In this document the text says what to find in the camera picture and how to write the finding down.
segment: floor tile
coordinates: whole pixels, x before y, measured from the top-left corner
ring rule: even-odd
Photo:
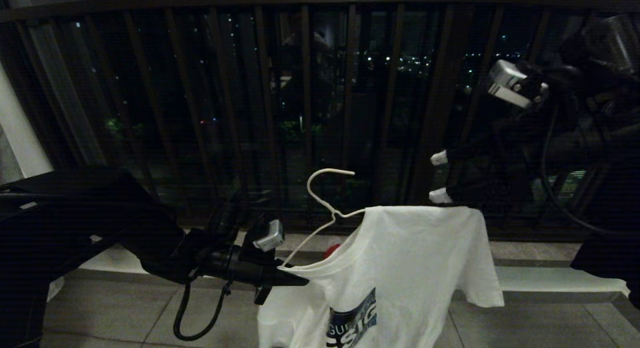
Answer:
[[[569,243],[534,243],[532,246],[539,260],[574,260],[579,248]]]
[[[45,332],[40,348],[140,348],[140,343]]]
[[[482,309],[452,302],[465,348],[615,348],[582,305],[507,305]]]
[[[631,304],[629,298],[622,294],[619,294],[614,298],[611,304],[613,305],[613,307],[615,307],[615,309],[617,309],[618,312],[620,312],[620,314],[622,314],[624,319],[635,328],[635,330],[640,332],[640,310],[634,307],[633,304]]]
[[[302,234],[288,234],[284,243],[278,247],[279,251],[292,251],[307,238],[307,235]],[[329,236],[314,236],[304,246],[303,251],[307,252],[325,252],[329,248]]]
[[[570,260],[494,259],[493,263],[503,267],[569,268],[571,266]]]
[[[538,259],[532,243],[489,242],[493,259]]]
[[[186,348],[185,346],[165,346],[164,344],[144,343],[141,348]]]
[[[143,342],[176,288],[98,280],[67,280],[46,306],[44,328]]]
[[[534,304],[594,304],[611,303],[621,293],[619,292],[503,292],[504,301],[507,305],[517,303]]]
[[[458,331],[451,319],[451,314],[446,315],[444,328],[433,348],[464,348],[462,341],[460,341]]]
[[[640,347],[640,334],[610,303],[584,305],[619,348]]]
[[[180,291],[171,300],[145,343],[202,348],[256,348],[258,306],[254,305],[254,293],[231,289],[231,295],[224,299],[217,323],[198,341],[184,342],[174,336],[174,320],[183,297]],[[219,289],[191,290],[189,305],[182,319],[183,335],[197,334],[208,325],[219,297]]]

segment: white wall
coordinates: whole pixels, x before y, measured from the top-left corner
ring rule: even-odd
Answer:
[[[53,171],[34,129],[29,123],[16,92],[0,64],[0,125],[24,177]]]

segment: t-shirt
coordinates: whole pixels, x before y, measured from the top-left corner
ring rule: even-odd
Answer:
[[[482,213],[467,207],[370,207],[327,259],[281,269],[310,282],[272,289],[260,348],[430,348],[456,288],[505,305]]]

